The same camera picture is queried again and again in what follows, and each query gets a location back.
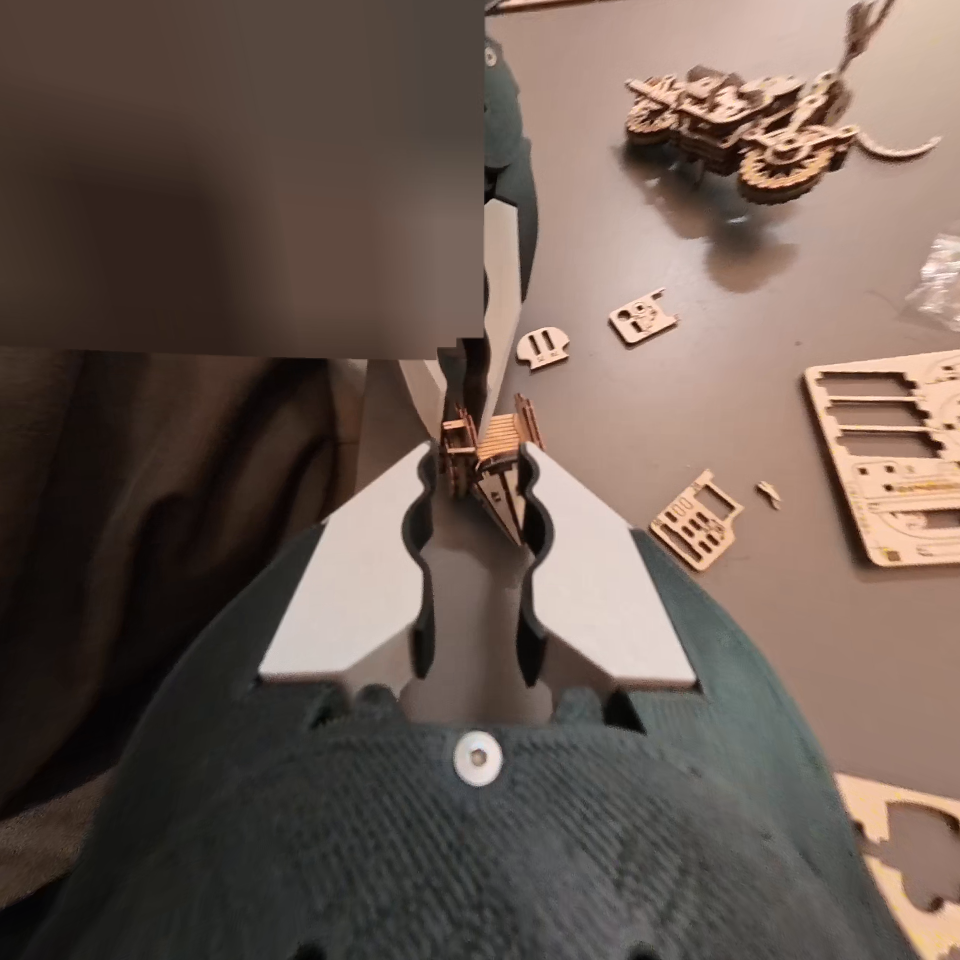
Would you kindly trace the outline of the partly built wooden model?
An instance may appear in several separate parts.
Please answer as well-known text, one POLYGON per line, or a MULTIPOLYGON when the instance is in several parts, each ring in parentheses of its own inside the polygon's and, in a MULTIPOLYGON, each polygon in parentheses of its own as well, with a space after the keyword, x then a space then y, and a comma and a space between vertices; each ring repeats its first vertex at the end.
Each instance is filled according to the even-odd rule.
POLYGON ((441 423, 439 471, 451 498, 475 498, 515 545, 524 545, 525 499, 521 491, 522 446, 545 448, 531 401, 514 396, 511 414, 493 416, 481 434, 465 407, 441 423))

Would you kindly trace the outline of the clear plastic bag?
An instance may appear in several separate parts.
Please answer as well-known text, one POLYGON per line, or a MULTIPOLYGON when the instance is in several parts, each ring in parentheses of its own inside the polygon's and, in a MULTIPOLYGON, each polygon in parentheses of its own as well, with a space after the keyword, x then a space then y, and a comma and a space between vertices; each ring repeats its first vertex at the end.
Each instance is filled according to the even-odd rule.
POLYGON ((938 234, 922 264, 916 287, 906 305, 959 333, 959 234, 958 229, 938 234))

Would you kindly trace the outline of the grid-cut wooden puzzle piece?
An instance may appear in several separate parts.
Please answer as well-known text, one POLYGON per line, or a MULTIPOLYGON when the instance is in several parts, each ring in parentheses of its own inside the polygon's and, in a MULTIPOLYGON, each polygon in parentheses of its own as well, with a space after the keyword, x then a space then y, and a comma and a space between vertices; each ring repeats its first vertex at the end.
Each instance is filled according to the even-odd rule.
POLYGON ((743 510, 706 469, 654 517, 650 532, 690 570, 704 572, 734 544, 743 510))

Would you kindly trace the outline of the wooden sheet with round cutouts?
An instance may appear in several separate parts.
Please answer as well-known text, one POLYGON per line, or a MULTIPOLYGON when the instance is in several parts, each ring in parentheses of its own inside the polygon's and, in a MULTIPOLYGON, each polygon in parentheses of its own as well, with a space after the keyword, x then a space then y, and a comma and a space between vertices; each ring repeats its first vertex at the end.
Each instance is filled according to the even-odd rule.
MULTIPOLYGON (((890 809, 907 807, 926 810, 958 834, 959 801, 903 786, 837 773, 834 780, 853 825, 873 844, 890 838, 890 809)), ((948 899, 921 909, 911 902, 903 873, 872 853, 863 854, 872 878, 900 929, 920 958, 947 958, 959 947, 959 905, 948 899)))

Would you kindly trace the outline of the wooden sheet with rectangular cutouts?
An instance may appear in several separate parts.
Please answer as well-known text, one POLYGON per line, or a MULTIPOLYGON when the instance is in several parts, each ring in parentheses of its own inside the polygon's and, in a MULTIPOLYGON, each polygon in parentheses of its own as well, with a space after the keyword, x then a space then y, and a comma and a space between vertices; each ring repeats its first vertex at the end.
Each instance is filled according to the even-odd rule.
POLYGON ((812 410, 867 558, 959 563, 959 351, 810 366, 812 410))

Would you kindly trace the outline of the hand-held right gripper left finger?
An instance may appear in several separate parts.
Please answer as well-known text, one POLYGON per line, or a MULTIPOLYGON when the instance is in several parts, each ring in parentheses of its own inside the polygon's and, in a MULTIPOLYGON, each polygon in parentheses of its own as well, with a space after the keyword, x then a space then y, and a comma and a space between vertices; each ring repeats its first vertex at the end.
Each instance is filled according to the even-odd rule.
POLYGON ((265 684, 330 683, 396 697, 426 677, 434 594, 423 555, 433 533, 437 446, 414 447, 330 514, 263 655, 265 684))

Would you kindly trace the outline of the person's dark top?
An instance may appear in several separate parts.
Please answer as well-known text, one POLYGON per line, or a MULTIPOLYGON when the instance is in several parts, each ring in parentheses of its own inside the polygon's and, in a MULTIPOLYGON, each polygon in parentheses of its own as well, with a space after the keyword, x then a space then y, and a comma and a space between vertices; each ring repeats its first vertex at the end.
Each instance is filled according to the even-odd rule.
POLYGON ((348 362, 2 347, 2 817, 343 492, 348 362))

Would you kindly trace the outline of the dark grey desk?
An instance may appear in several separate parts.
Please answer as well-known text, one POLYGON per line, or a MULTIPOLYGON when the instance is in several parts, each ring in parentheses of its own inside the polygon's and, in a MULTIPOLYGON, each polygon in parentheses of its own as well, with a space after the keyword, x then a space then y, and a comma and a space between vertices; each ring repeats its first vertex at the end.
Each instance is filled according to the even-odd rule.
POLYGON ((395 958, 918 958, 795 702, 726 611, 639 531, 630 557, 696 678, 498 729, 506 766, 431 844, 395 958))

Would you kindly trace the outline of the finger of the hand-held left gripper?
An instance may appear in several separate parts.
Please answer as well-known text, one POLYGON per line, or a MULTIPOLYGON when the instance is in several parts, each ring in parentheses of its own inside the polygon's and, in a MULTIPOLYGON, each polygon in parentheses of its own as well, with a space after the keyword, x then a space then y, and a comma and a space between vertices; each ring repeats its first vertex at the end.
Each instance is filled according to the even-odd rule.
POLYGON ((483 329, 458 338, 446 394, 447 406, 462 405, 477 429, 488 429, 495 414, 522 313, 519 214, 499 198, 484 205, 484 271, 483 329))
POLYGON ((414 411, 429 437, 439 442, 447 418, 449 383, 438 360, 398 360, 414 411))

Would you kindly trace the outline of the round slotted wooden piece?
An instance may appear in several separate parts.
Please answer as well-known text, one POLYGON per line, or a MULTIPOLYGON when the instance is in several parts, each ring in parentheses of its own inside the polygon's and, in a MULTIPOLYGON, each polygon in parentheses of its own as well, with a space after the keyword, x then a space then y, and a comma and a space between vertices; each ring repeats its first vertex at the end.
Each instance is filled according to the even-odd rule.
POLYGON ((557 327, 541 327, 521 336, 515 347, 515 360, 534 373, 565 363, 570 359, 570 336, 557 327))

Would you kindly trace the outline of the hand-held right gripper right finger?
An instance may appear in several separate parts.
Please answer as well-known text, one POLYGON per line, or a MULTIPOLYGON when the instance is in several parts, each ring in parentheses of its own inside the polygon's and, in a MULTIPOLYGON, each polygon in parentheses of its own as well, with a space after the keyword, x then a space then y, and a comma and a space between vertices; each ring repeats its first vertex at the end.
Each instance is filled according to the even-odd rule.
POLYGON ((527 688, 692 690, 697 677, 631 524, 544 450, 519 450, 532 553, 515 650, 527 688))

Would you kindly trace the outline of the wooden motorcycle model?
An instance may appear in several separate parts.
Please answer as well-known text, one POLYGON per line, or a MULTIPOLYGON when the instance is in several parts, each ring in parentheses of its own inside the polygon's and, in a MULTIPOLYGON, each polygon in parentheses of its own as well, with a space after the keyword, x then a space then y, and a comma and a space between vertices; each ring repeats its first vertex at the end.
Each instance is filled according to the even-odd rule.
POLYGON ((793 75, 745 79, 703 65, 683 76, 628 79, 628 143, 670 146, 680 160, 698 164, 701 174, 734 177, 738 194, 763 207, 809 194, 826 174, 840 170, 854 149, 888 163, 925 157, 940 136, 911 148, 889 148, 862 126, 843 122, 853 101, 848 69, 894 6, 894 1, 852 4, 838 65, 811 80, 793 75))

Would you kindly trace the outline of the notched wooden puzzle piece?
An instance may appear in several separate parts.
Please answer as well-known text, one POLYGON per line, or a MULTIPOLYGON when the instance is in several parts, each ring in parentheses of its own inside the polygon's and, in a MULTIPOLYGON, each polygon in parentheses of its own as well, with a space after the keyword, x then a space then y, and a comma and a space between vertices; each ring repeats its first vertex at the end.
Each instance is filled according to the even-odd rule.
POLYGON ((667 313, 661 305, 665 293, 661 287, 610 312, 607 323, 626 349, 635 349, 679 324, 679 315, 667 313))

